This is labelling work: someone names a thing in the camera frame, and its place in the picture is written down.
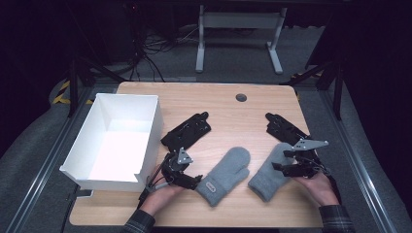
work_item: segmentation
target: wooden table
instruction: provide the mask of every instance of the wooden table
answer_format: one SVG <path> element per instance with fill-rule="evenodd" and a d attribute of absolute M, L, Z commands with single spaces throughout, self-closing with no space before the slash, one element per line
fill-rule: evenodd
<path fill-rule="evenodd" d="M 193 163 L 185 174 L 206 176 L 233 147 L 251 154 L 249 177 L 221 203 L 211 208 L 195 191 L 185 190 L 158 213 L 156 226 L 186 227 L 322 227 L 318 204 L 299 183 L 290 180 L 269 203 L 263 203 L 248 181 L 279 143 L 266 133 L 266 113 L 278 114 L 309 134 L 294 90 L 289 86 L 224 83 L 121 83 L 120 94 L 154 94 L 164 120 L 162 135 L 194 114 L 208 112 L 212 131 L 187 150 Z M 247 96 L 245 102 L 236 95 Z M 157 163 L 167 148 L 159 144 Z M 74 225 L 123 225 L 136 210 L 140 193 L 94 191 L 78 198 L 70 222 Z"/>

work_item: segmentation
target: white box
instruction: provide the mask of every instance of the white box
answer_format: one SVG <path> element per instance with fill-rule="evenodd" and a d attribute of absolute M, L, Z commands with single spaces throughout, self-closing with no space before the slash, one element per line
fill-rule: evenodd
<path fill-rule="evenodd" d="M 143 191 L 162 128 L 158 96 L 98 93 L 60 171 L 83 189 Z"/>

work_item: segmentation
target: gray mitten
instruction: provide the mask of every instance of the gray mitten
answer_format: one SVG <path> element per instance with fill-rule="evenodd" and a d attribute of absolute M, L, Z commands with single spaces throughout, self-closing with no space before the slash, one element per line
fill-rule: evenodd
<path fill-rule="evenodd" d="M 251 156 L 244 148 L 232 148 L 196 188 L 211 207 L 218 203 L 238 183 L 249 176 L 247 168 Z"/>
<path fill-rule="evenodd" d="M 285 157 L 284 150 L 292 150 L 292 146 L 287 143 L 276 145 L 248 183 L 249 188 L 264 202 L 270 201 L 278 188 L 289 180 L 281 171 L 276 171 L 272 166 L 272 162 L 282 165 L 292 164 L 293 159 Z"/>

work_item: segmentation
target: sleeve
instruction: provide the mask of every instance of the sleeve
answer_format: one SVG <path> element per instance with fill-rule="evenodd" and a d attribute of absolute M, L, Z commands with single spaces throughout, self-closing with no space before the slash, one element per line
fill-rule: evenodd
<path fill-rule="evenodd" d="M 155 219 L 144 211 L 136 210 L 120 233 L 149 233 L 155 225 Z"/>
<path fill-rule="evenodd" d="M 355 227 L 349 218 L 344 206 L 322 206 L 319 208 L 322 222 L 324 223 L 324 233 L 354 233 Z"/>

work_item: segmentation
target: hand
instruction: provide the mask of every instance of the hand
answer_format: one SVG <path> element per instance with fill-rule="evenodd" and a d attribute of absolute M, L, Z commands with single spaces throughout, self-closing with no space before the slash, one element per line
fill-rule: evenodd
<path fill-rule="evenodd" d="M 159 180 L 157 185 L 161 183 L 165 183 L 166 179 L 162 176 L 161 172 L 157 174 L 154 178 L 154 181 Z M 140 210 L 148 213 L 151 216 L 155 216 L 155 214 L 167 206 L 179 193 L 181 193 L 185 188 L 176 186 L 174 184 L 167 185 L 157 191 L 149 194 L 146 198 L 145 202 L 140 207 Z"/>
<path fill-rule="evenodd" d="M 339 205 L 339 201 L 337 200 L 336 195 L 333 192 L 330 181 L 324 173 L 319 172 L 311 179 L 302 177 L 296 177 L 293 179 L 303 184 L 303 186 L 308 189 L 312 197 L 321 206 Z"/>

